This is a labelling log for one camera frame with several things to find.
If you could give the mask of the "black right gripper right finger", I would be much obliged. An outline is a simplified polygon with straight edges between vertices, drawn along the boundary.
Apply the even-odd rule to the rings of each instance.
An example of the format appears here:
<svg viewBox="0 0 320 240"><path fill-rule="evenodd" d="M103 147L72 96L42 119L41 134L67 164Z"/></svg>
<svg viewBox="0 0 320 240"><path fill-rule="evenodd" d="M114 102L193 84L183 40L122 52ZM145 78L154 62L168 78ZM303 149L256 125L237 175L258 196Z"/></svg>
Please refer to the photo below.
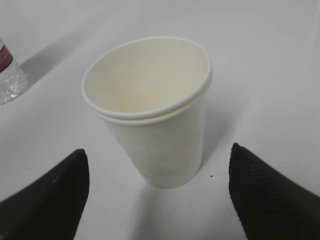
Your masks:
<svg viewBox="0 0 320 240"><path fill-rule="evenodd" d="M320 197L234 143L229 194L248 240L318 240Z"/></svg>

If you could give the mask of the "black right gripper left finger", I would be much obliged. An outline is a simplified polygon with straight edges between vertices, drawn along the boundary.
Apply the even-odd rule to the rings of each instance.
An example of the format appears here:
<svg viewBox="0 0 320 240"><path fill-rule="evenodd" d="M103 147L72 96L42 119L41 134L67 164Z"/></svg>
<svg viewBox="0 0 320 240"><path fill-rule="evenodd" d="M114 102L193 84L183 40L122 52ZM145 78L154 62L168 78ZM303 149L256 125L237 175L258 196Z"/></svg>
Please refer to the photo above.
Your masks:
<svg viewBox="0 0 320 240"><path fill-rule="evenodd" d="M90 189L88 157L77 149L0 203L2 240L72 240Z"/></svg>

